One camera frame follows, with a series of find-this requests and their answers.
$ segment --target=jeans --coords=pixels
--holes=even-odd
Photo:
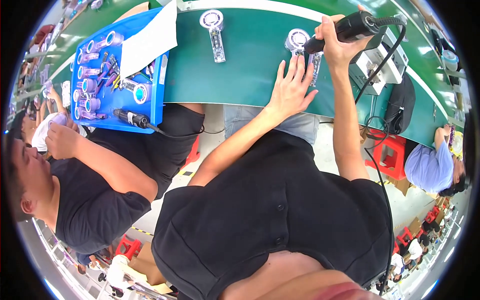
[[[225,139],[247,125],[262,109],[254,106],[224,104]],[[301,112],[288,117],[274,129],[302,138],[310,145],[313,145],[317,138],[319,122],[319,116]]]

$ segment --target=ear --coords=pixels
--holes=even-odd
[[[22,199],[20,200],[20,207],[22,208],[24,213],[33,215],[36,209],[36,203],[31,200],[28,200],[24,194],[22,196]]]

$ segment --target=light blue shirt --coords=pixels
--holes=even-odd
[[[453,181],[453,160],[446,142],[438,151],[419,144],[407,158],[405,174],[408,181],[427,192],[438,193]]]

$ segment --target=black bag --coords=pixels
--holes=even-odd
[[[389,134],[401,134],[407,129],[414,107],[415,88],[410,76],[404,73],[402,82],[393,86],[385,112]]]

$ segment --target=red plastic stool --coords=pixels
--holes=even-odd
[[[413,236],[410,232],[410,230],[408,229],[407,226],[405,226],[403,228],[403,230],[405,231],[403,234],[401,235],[397,235],[396,238],[405,246],[407,247],[408,246],[408,242],[405,241],[405,236],[408,236],[408,240],[413,240]]]
[[[189,163],[197,161],[200,158],[200,152],[197,152],[197,150],[198,150],[198,136],[197,136],[197,139],[195,140],[195,142],[193,143],[192,150],[190,151],[190,154],[188,154],[188,156],[187,156],[187,161],[185,162],[185,165],[183,165],[183,167],[181,167],[181,169],[186,167]]]
[[[423,229],[420,228],[420,232],[415,236],[415,238],[418,239],[422,235],[423,232],[424,232]]]
[[[394,244],[393,244],[393,253],[397,253],[398,251],[400,251],[400,247],[398,246],[398,244],[396,243],[396,241],[394,241]]]
[[[384,138],[385,133],[381,133],[380,130],[371,130],[372,133],[378,133],[375,136],[378,138]],[[377,162],[380,172],[388,175],[396,180],[402,180],[406,177],[405,170],[403,169],[403,160],[405,156],[405,143],[406,139],[398,135],[389,135],[383,142],[383,145],[393,149],[393,156],[387,155],[383,160],[385,166],[380,164],[382,157],[382,146],[378,146],[373,151],[373,159]],[[365,160],[365,165],[375,168],[375,163],[371,160]]]
[[[432,212],[433,212],[433,215],[434,215],[435,217],[437,217],[438,214],[440,213],[440,209],[438,209],[438,207],[434,206]]]
[[[119,246],[117,247],[117,250],[115,251],[115,255],[122,254],[131,260],[134,255],[138,255],[138,253],[140,253],[141,245],[142,242],[139,240],[129,240],[127,235],[124,234]]]
[[[425,217],[425,221],[427,221],[427,223],[431,223],[435,220],[435,216],[433,215],[432,212],[427,212],[427,216]]]

